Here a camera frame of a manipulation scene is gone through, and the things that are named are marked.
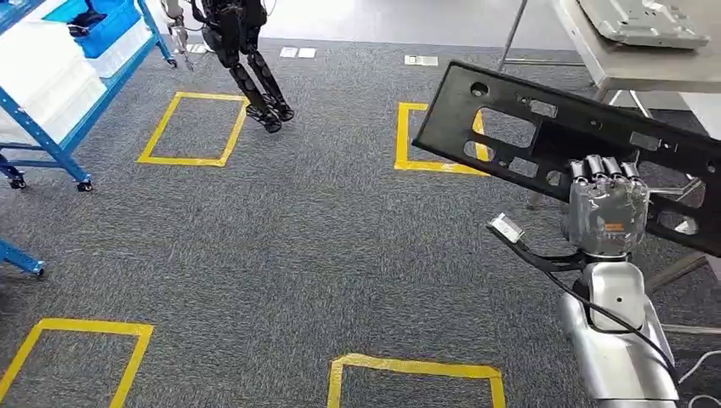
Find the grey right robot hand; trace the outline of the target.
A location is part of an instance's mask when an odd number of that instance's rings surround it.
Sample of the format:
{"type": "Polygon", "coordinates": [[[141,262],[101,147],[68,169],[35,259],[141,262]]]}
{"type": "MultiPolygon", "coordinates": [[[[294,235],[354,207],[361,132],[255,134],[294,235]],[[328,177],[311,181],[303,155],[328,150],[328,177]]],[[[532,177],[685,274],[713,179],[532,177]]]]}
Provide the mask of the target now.
{"type": "Polygon", "coordinates": [[[589,155],[569,165],[565,237],[590,256],[627,256],[644,239],[650,202],[650,189],[637,164],[589,155]]]}

